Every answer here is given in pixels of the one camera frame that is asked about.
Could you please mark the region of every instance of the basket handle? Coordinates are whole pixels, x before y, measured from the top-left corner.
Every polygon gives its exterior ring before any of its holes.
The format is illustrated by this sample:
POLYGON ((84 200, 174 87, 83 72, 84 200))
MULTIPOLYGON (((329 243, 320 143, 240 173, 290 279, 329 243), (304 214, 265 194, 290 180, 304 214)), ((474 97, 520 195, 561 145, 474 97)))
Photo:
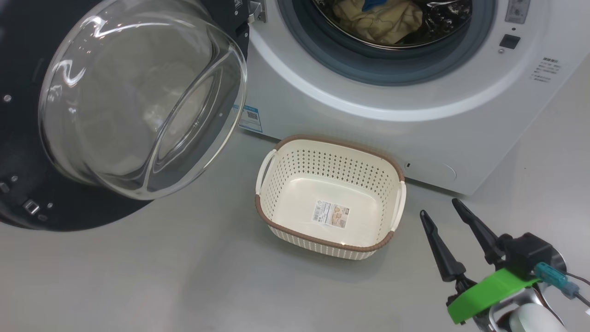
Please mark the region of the basket handle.
POLYGON ((394 232, 399 225, 399 221, 402 219, 402 214, 404 213, 404 207, 405 207, 405 197, 406 197, 406 188, 405 188, 405 182, 404 181, 400 181, 400 186, 398 189, 398 198, 395 201, 395 207, 394 207, 394 216, 391 220, 392 223, 392 227, 391 227, 391 231, 394 232))
POLYGON ((273 149, 272 151, 270 151, 266 155, 266 157, 264 157, 264 160, 262 161, 262 165, 260 165, 260 170, 258 171, 258 177, 256 178, 256 195, 260 195, 260 190, 262 189, 264 178, 266 176, 266 174, 264 172, 266 171, 266 168, 269 165, 269 163, 271 162, 271 160, 273 160, 274 157, 276 157, 276 155, 277 155, 277 150, 273 149))

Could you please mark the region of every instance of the qr code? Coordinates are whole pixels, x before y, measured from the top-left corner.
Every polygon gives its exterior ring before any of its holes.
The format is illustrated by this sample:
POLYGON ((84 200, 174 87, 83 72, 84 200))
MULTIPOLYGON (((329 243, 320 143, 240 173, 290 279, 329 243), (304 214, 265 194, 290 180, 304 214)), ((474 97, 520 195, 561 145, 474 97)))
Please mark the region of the qr code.
POLYGON ((249 110, 246 112, 248 113, 248 117, 250 119, 258 120, 258 114, 254 113, 254 112, 250 112, 249 110))

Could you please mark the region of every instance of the sticker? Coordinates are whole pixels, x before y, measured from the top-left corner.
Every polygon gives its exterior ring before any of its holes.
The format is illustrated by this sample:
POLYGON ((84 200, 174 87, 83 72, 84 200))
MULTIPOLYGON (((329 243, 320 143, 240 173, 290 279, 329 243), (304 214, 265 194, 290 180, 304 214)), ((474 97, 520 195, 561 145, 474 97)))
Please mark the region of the sticker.
POLYGON ((555 75, 559 74, 561 68, 562 65, 559 60, 543 58, 529 78, 538 82, 549 83, 555 75))
MULTIPOLYGON (((234 110, 238 112, 238 105, 234 105, 234 110)), ((262 133, 262 124, 260 123, 260 114, 258 109, 244 105, 238 125, 244 129, 262 133)))
POLYGON ((524 24, 529 14, 530 0, 509 0, 506 22, 524 24))
POLYGON ((345 228, 349 214, 350 209, 345 206, 326 201, 317 201, 312 220, 326 225, 345 228))

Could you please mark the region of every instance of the connector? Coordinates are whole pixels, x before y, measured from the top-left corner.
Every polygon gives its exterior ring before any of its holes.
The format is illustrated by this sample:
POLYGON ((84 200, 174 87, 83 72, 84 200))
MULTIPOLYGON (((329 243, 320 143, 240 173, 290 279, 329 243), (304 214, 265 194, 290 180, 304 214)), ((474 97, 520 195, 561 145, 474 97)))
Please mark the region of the connector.
POLYGON ((535 276, 541 279, 541 281, 555 286, 570 300, 576 298, 576 293, 580 290, 578 285, 568 281, 566 275, 546 263, 539 263, 535 266, 535 276))

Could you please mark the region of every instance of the door hinge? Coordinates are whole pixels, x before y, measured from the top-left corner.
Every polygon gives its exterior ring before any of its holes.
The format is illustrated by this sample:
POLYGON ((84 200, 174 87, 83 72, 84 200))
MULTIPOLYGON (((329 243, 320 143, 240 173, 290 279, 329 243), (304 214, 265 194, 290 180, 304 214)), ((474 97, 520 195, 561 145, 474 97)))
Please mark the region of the door hinge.
POLYGON ((254 21, 262 21, 266 23, 265 0, 250 1, 250 14, 248 15, 248 23, 253 23, 254 21))

